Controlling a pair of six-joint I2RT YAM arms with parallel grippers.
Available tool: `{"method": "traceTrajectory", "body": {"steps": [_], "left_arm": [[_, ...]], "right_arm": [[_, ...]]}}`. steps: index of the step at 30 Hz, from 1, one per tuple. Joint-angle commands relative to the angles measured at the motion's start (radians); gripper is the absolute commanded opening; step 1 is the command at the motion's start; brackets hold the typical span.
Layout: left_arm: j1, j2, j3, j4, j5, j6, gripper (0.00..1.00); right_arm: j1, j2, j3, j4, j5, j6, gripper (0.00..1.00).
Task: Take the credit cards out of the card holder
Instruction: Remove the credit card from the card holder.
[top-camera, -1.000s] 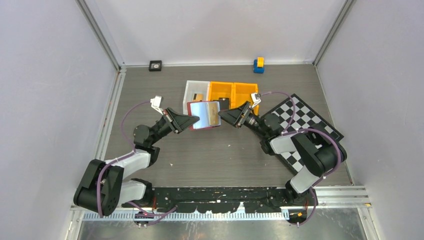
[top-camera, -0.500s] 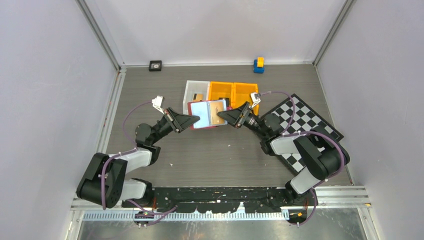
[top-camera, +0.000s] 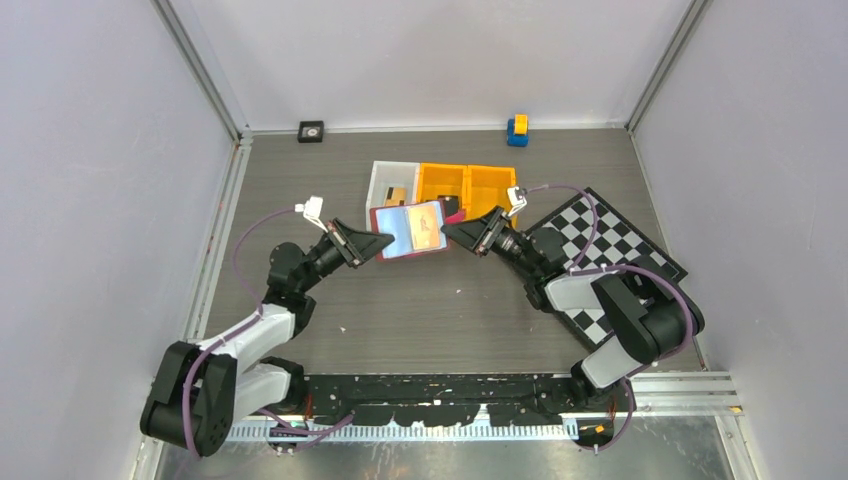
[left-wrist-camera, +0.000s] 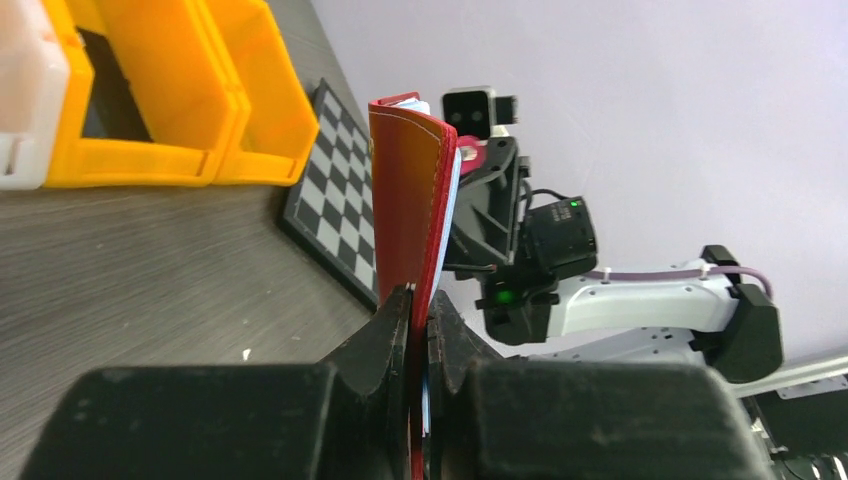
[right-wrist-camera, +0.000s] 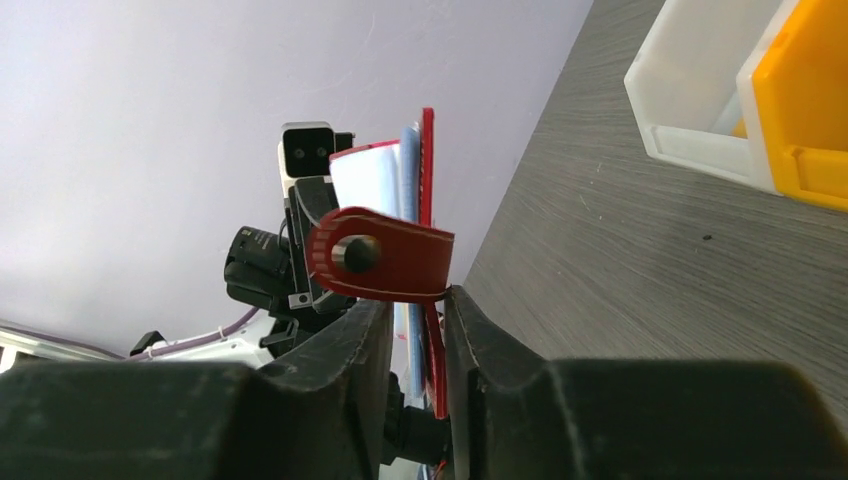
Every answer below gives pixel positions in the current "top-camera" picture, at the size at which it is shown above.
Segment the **dark grey credit card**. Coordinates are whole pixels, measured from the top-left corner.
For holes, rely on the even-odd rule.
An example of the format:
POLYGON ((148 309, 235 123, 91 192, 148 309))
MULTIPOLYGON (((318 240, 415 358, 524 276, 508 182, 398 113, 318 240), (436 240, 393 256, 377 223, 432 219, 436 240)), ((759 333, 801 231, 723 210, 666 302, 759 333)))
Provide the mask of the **dark grey credit card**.
POLYGON ((461 202, 457 196, 441 195, 437 197, 437 200, 446 217, 456 215, 461 210, 461 202))

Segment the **red card holder wallet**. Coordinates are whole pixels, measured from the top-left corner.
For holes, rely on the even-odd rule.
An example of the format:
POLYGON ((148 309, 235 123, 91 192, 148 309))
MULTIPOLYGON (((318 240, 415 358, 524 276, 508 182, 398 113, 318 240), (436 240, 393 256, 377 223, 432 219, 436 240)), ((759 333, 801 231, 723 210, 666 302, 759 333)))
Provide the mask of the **red card holder wallet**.
POLYGON ((465 218, 463 209, 453 208, 444 200, 371 208, 370 229, 394 237, 377 260, 389 262, 446 251, 450 241, 442 227, 465 218))

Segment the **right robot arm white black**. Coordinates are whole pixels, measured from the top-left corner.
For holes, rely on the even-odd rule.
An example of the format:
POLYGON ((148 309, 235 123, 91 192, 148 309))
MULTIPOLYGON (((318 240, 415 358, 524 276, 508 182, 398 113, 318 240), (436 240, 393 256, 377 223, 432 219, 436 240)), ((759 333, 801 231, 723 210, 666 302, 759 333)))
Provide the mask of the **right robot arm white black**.
POLYGON ((678 353, 705 326, 699 307, 649 256, 619 265, 569 267, 560 231, 521 232, 500 207, 441 230, 473 254, 493 253, 507 262, 522 278, 535 309, 602 311, 611 337, 577 362, 565 381, 572 400, 584 410, 598 409, 610 398, 611 386, 678 353))

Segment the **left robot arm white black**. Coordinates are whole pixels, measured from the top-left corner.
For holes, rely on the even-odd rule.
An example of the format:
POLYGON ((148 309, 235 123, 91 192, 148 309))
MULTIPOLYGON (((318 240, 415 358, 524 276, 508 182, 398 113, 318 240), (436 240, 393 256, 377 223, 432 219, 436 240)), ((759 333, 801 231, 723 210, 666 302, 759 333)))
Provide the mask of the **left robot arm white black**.
POLYGON ((333 219, 309 250, 292 242, 275 246, 267 290, 253 313, 216 337, 176 341, 165 350, 140 432, 209 457, 244 417, 263 410, 298 412, 309 397, 304 368, 271 356, 271 350, 308 326, 317 305, 310 289, 343 266, 362 266, 394 240, 333 219))

